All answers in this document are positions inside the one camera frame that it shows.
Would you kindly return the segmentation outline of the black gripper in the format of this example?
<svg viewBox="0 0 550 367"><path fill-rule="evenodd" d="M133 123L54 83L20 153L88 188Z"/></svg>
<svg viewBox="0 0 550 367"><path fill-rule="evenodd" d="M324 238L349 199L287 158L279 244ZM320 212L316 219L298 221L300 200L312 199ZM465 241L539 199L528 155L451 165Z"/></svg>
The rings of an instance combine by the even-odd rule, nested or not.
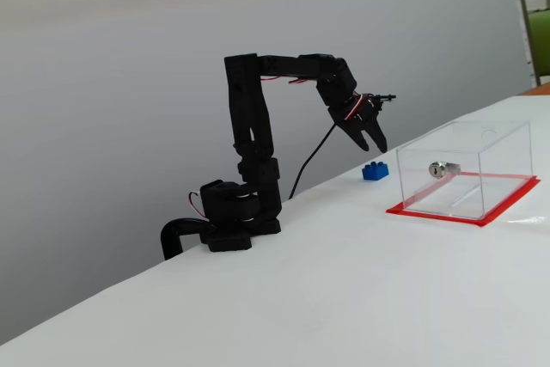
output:
<svg viewBox="0 0 550 367"><path fill-rule="evenodd" d="M334 124L342 129L346 135L363 151L369 151L361 129L370 136L381 153L388 151L388 141L382 132L377 119L372 119L382 110L382 101L379 96L373 94L359 94L353 92L351 97L343 103L337 103L328 107L328 112Z"/></svg>

